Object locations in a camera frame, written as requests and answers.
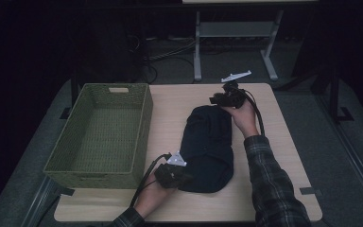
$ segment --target basket handle hole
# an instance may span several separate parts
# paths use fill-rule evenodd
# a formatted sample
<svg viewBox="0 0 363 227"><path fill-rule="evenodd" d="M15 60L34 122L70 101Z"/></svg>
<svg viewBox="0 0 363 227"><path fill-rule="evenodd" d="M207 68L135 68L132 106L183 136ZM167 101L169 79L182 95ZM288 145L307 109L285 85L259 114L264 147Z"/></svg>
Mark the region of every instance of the basket handle hole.
<svg viewBox="0 0 363 227"><path fill-rule="evenodd" d="M128 93L129 88L109 88L110 93Z"/></svg>

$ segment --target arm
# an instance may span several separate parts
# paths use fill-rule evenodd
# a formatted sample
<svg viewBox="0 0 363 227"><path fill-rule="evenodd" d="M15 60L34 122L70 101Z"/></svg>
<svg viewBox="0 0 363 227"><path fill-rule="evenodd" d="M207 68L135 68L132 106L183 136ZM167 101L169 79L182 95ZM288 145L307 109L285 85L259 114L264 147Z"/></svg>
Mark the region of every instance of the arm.
<svg viewBox="0 0 363 227"><path fill-rule="evenodd" d="M239 109L223 109L232 115L245 138L257 226L310 226L305 208L294 197L293 185L275 160L268 139L258 134L253 107L246 100Z"/></svg>
<svg viewBox="0 0 363 227"><path fill-rule="evenodd" d="M143 226L144 219L156 210L176 188L163 188L156 182L155 170L146 181L146 188L138 196L134 207L128 208L108 227Z"/></svg>

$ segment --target metal stand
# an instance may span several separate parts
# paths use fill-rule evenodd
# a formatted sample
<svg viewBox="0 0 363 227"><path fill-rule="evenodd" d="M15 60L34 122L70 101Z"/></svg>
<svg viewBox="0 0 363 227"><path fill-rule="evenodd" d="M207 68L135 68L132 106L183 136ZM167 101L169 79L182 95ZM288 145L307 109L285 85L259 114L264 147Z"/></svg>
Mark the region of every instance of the metal stand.
<svg viewBox="0 0 363 227"><path fill-rule="evenodd" d="M261 50L261 56L270 79L277 80L278 76L269 56L275 43L283 12L283 10L279 10L273 22L201 22L199 11L197 11L194 80L202 80L201 60L199 57L200 37L269 37L267 48Z"/></svg>

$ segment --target wooden table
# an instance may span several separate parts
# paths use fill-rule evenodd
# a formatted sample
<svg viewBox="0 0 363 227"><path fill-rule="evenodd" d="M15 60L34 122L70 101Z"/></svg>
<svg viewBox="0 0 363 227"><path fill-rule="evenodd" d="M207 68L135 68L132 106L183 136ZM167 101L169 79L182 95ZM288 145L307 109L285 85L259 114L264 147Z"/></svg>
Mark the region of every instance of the wooden table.
<svg viewBox="0 0 363 227"><path fill-rule="evenodd" d="M209 105L209 97L223 92L222 84L151 85L154 102L147 146L146 168L163 153L180 148L186 119L194 108ZM293 182L295 195L311 220L322 212L314 194L302 195L311 187L303 164L271 88L264 83L239 84L250 91L263 116L265 132L280 166ZM213 194L177 191L147 221L254 221L248 161L243 136L233 124L234 175ZM55 212L57 221L112 221L130 204L134 190L76 189L72 197L61 197Z"/></svg>

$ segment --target gray carpet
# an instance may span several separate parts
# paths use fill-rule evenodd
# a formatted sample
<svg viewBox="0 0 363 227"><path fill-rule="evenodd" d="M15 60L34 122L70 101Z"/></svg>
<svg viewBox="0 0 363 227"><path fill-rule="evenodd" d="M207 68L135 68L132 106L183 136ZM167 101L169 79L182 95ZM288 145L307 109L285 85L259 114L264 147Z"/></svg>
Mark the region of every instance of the gray carpet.
<svg viewBox="0 0 363 227"><path fill-rule="evenodd" d="M152 55L166 53L180 43L152 43ZM289 77L300 44L277 43L272 53L278 81L271 81L260 58L259 50L264 42L222 45L202 55L201 83L219 83L230 73L252 71L252 76L239 82L266 82L277 87L291 80ZM158 72L154 84L191 83L193 81L192 53L177 56L180 59L155 61L152 66ZM147 74L148 80L154 79L154 72ZM309 92L308 80L289 92L276 92L278 103L285 117L297 150L301 156L308 178L316 190L323 212L323 220L314 226L363 226L363 185L355 174L344 146L339 141L336 128L325 114L320 100L327 96L313 96ZM0 197L0 227L22 226L26 217L31 217L30 225L35 226L49 204L55 200L55 184L50 185L46 198L36 195L43 182L43 166L61 133L64 120L60 120L64 108L70 106L70 84L67 82L58 93L41 126L30 142L25 155L14 171L5 191ZM363 160L363 109L353 91L341 83L340 104L354 116L355 121L343 122L341 128L347 133ZM29 207L37 207L34 202L41 201L41 209L28 213ZM59 223L53 218L56 204L48 210L40 226L101 226L101 223Z"/></svg>

